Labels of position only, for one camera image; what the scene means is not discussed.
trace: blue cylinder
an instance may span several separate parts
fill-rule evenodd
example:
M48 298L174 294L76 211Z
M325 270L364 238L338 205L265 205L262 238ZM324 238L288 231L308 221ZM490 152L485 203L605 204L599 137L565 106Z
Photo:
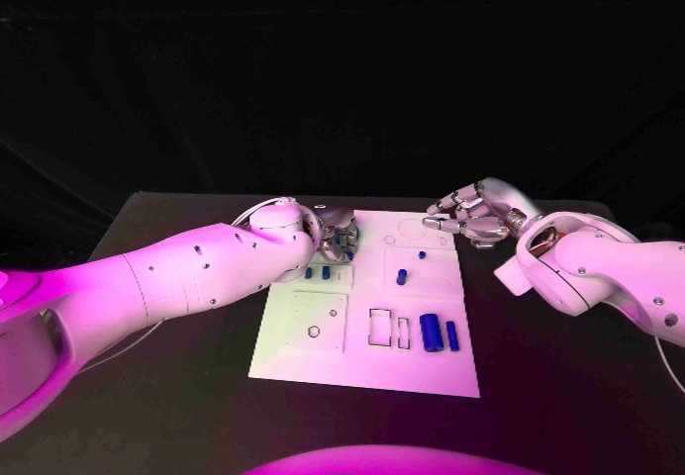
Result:
M459 342L456 341L456 327L454 322L446 322L446 338L449 339L449 350L459 350Z
M399 269L399 272L396 273L396 285L403 285L406 282L406 270Z
M439 333L439 321L435 314L425 314L417 318L420 325L420 337L423 337L423 349L433 353L442 351L445 345L442 344L442 334Z

